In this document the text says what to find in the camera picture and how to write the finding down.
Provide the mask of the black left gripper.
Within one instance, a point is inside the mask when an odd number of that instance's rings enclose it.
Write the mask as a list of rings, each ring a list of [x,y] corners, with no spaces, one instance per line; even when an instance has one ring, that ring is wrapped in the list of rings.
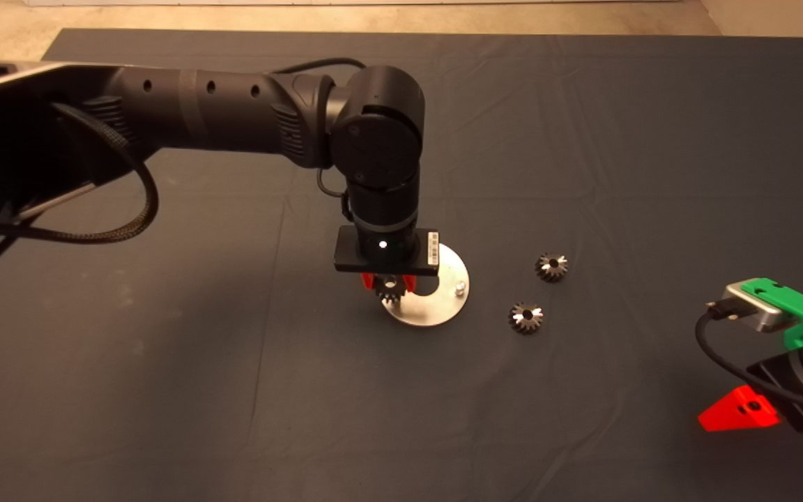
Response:
[[[436,229],[407,228],[396,233],[369,233],[344,225],[337,233],[334,267],[360,273],[366,290],[375,290],[376,274],[402,275],[407,293],[415,293],[417,276],[438,274],[440,233]]]

